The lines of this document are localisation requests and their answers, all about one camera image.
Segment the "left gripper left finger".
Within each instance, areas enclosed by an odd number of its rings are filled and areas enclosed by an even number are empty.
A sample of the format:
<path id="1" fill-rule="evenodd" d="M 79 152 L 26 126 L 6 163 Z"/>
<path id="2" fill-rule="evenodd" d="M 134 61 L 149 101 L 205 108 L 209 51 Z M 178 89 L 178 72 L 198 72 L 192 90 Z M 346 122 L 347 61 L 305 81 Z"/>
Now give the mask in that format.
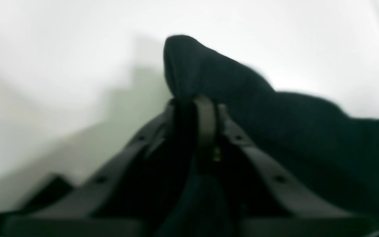
<path id="1" fill-rule="evenodd" d="M 4 236 L 149 236 L 185 187 L 196 125 L 194 104 L 172 99 L 82 186 L 41 210 L 9 217 Z"/>

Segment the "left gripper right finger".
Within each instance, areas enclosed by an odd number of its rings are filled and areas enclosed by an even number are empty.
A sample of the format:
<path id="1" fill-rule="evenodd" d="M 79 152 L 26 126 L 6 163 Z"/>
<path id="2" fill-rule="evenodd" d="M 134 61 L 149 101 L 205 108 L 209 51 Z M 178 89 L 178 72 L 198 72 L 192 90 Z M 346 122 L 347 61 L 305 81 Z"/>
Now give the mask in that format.
<path id="1" fill-rule="evenodd" d="M 234 172 L 244 161 L 254 172 L 254 180 L 263 187 L 262 198 L 271 200 L 279 217 L 241 217 L 237 221 L 239 237 L 379 237 L 379 221 L 337 207 L 308 189 L 269 154 L 256 147 L 248 135 L 230 118 L 225 105 L 216 106 L 206 96 L 193 99 L 197 118 L 196 164 L 200 174 L 219 176 Z"/>

